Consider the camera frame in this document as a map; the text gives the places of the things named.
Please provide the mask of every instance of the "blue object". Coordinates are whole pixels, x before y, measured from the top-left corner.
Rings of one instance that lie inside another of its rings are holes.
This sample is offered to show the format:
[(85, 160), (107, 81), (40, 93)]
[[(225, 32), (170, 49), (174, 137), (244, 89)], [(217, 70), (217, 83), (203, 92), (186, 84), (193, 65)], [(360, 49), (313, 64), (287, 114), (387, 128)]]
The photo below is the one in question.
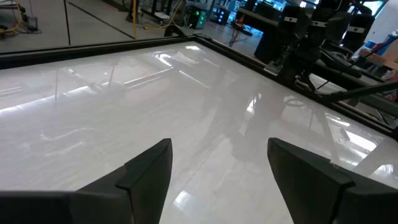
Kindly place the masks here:
[(366, 44), (365, 44), (365, 48), (367, 49), (372, 49), (373, 46), (375, 46), (375, 42), (369, 40)]
[(387, 37), (387, 40), (384, 41), (384, 43), (389, 43), (386, 46), (384, 46), (383, 48), (381, 48), (380, 50), (377, 51), (378, 55), (382, 55), (384, 54), (384, 52), (388, 49), (388, 47), (390, 47), (390, 45), (393, 43), (394, 40), (396, 40), (397, 37), (394, 35), (389, 34)]

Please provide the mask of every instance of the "yellow cable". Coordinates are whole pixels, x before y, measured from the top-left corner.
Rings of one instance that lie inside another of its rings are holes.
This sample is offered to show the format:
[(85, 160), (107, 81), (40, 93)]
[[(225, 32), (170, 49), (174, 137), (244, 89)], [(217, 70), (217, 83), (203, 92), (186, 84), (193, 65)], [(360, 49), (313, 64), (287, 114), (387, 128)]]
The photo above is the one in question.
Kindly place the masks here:
[(15, 30), (17, 30), (18, 29), (18, 27), (20, 26), (20, 24), (21, 24), (21, 20), (22, 20), (22, 14), (21, 14), (21, 9), (19, 9), (19, 2), (18, 2), (18, 0), (15, 0), (15, 2), (17, 3), (17, 9), (18, 9), (18, 12), (19, 12), (19, 19), (17, 19), (17, 24), (15, 25), (15, 27), (14, 28), (11, 28), (11, 29), (0, 29), (0, 34), (5, 34), (5, 33), (7, 33), (7, 32), (14, 32)]
[(182, 3), (182, 0), (180, 0), (177, 8), (174, 9), (174, 12), (172, 14), (172, 17), (170, 18), (169, 24), (167, 24), (166, 26), (160, 26), (160, 27), (147, 27), (147, 26), (144, 26), (144, 29), (163, 29), (163, 28), (168, 27), (169, 25), (171, 25), (171, 23), (173, 22), (174, 16), (176, 15), (178, 9), (180, 8), (181, 3)]

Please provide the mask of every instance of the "gray floor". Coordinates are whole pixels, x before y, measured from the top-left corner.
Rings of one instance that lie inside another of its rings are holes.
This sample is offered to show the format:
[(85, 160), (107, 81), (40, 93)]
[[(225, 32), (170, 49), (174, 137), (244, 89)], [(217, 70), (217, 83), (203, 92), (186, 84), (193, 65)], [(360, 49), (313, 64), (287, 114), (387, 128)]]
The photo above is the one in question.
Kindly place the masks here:
[[(29, 16), (30, 8), (28, 0), (20, 0), (19, 2), (27, 9), (27, 15)], [(134, 36), (134, 31), (132, 24), (125, 21), (126, 12), (120, 12), (100, 0), (69, 0), (69, 2), (111, 25), (106, 25), (67, 2), (71, 45), (132, 40), (129, 35)], [(32, 10), (34, 16), (39, 20), (39, 29), (42, 33), (19, 34), (15, 37), (0, 39), (0, 52), (15, 52), (68, 45), (63, 0), (32, 1)], [(145, 24), (151, 23), (145, 17), (142, 18), (142, 21)], [(16, 20), (11, 10), (0, 10), (0, 24), (13, 27), (15, 22)], [(112, 26), (127, 33), (127, 35), (112, 28)], [(192, 31), (201, 32), (224, 44), (228, 44), (233, 32), (230, 27), (221, 26), (214, 22), (208, 22), (203, 30)], [(141, 25), (137, 25), (137, 39), (159, 38), (163, 37), (163, 34), (164, 29), (144, 30)], [(253, 56), (260, 38), (261, 36), (259, 35), (249, 37), (239, 34), (233, 45), (233, 49)]]

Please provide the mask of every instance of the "glossy white surface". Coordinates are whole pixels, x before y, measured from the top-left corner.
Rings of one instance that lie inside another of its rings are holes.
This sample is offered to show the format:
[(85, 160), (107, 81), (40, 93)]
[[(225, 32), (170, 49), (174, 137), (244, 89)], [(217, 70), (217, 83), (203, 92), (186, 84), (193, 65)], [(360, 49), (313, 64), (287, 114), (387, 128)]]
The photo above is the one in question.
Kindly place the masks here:
[(398, 188), (394, 140), (196, 43), (0, 71), (1, 190), (77, 190), (172, 138), (161, 223), (292, 223), (269, 137)]

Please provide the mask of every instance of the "black frame border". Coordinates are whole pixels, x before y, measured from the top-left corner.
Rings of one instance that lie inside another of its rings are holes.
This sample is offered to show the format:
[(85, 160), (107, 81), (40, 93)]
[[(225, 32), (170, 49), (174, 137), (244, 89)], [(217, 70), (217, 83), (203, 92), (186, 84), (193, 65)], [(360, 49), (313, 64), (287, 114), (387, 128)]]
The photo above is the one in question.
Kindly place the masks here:
[(321, 95), (317, 95), (296, 85), (288, 85), (279, 77), (267, 72), (265, 70), (265, 64), (248, 57), (247, 55), (241, 54), (216, 40), (200, 35), (191, 35), (186, 37), (164, 37), (159, 39), (132, 40), (107, 44), (78, 45), (2, 53), (0, 54), (0, 70), (191, 41), (198, 42), (199, 44), (202, 44), (205, 47), (208, 47), (209, 49), (214, 50), (215, 52), (218, 52), (219, 54), (224, 55), (225, 57), (228, 57), (231, 60), (234, 60), (235, 62), (254, 70), (257, 73), (260, 73), (261, 75), (279, 83), (282, 86), (290, 88), (291, 90), (296, 91), (297, 93), (300, 93), (301, 95), (306, 96), (307, 98), (323, 106), (335, 110), (398, 141), (398, 128), (392, 129), (391, 127), (388, 127), (375, 119), (371, 119), (362, 113), (351, 110), (349, 107), (341, 103), (332, 102), (328, 100), (327, 97), (322, 97)]

